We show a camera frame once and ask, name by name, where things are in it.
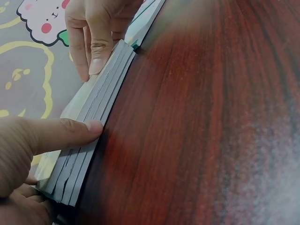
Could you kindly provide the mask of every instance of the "yellow outline drawing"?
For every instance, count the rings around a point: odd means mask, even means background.
[[[21,18],[17,17],[17,18],[15,18],[14,20],[12,20],[10,22],[4,23],[4,24],[0,24],[0,30],[4,29],[4,28],[15,26],[19,22],[21,22]]]
[[[33,48],[38,48],[38,49],[42,49],[44,50],[44,53],[46,54],[46,56],[48,57],[48,61],[44,67],[45,69],[45,80],[44,83],[42,85],[43,89],[45,90],[45,97],[44,97],[44,102],[45,102],[45,112],[44,114],[41,116],[41,119],[46,119],[49,115],[50,112],[52,111],[52,107],[53,107],[53,100],[52,100],[52,89],[50,86],[50,78],[52,75],[52,64],[54,62],[54,55],[53,53],[44,45],[42,44],[38,44],[35,42],[29,42],[29,41],[14,41],[14,42],[9,42],[7,44],[4,44],[2,46],[0,46],[0,54],[3,54],[7,51],[10,51],[14,48],[17,47],[33,47]],[[7,110],[0,110],[0,112],[7,112],[7,114],[9,114],[9,112]],[[26,112],[26,109],[24,109],[19,116],[24,116]]]

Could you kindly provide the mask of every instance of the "cartoon bunny illustration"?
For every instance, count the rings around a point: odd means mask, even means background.
[[[32,39],[46,46],[55,44],[66,32],[65,8],[69,0],[24,0],[17,14],[26,22]]]

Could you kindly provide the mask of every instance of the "hand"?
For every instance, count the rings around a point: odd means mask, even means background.
[[[143,0],[71,0],[65,16],[69,46],[82,81],[98,74]]]
[[[0,119],[0,224],[50,224],[51,207],[24,184],[34,155],[82,146],[102,133],[100,121]]]

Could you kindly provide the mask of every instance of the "reddish-brown wood surface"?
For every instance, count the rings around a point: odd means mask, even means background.
[[[166,0],[77,224],[298,224],[299,130],[299,0]]]

